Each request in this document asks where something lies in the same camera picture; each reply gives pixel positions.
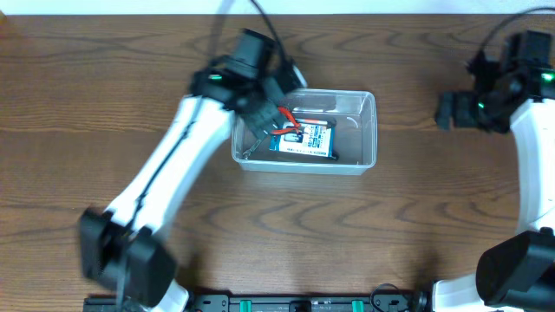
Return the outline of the white teal screwdriver set box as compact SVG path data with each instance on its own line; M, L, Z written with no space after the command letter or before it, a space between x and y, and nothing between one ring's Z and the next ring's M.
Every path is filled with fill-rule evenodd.
M301 133L287 133L271 136L269 150L280 153L295 153L330 159L334 152L334 136L336 128L319 125L301 125Z

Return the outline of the red handled pliers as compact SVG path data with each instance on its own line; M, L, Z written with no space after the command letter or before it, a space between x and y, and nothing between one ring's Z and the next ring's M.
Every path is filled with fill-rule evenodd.
M270 135L281 136L287 133L301 133L301 125L287 107L278 107L278 114L272 119Z

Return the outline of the small black red hammer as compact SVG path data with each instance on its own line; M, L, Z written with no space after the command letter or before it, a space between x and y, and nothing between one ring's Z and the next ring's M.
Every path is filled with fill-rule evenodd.
M333 120L296 119L296 122L305 125L319 125L327 128L333 128L336 126L336 123Z

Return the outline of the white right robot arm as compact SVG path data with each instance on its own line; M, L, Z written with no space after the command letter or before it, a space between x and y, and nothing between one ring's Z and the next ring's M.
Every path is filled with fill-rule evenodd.
M441 95L438 128L510 133L519 170L514 237L485 251L472 274L434 284L433 311L554 309L554 69L551 35L509 36L498 61L479 51L467 70L473 90Z

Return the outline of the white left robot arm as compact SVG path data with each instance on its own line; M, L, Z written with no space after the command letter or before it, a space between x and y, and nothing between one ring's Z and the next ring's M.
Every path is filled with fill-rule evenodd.
M306 81L277 34L244 29L230 55L195 73L163 139L125 190L103 211L78 221L82 274L115 292L113 311L183 311L189 292L165 240L206 162L236 120L258 140L275 135L278 103Z

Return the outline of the silver combination wrench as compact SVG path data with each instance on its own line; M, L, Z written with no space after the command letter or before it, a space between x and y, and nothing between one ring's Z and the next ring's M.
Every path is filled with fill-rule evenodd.
M258 149L264 139L256 140L249 148L247 148L243 153L243 159L249 159L250 156Z

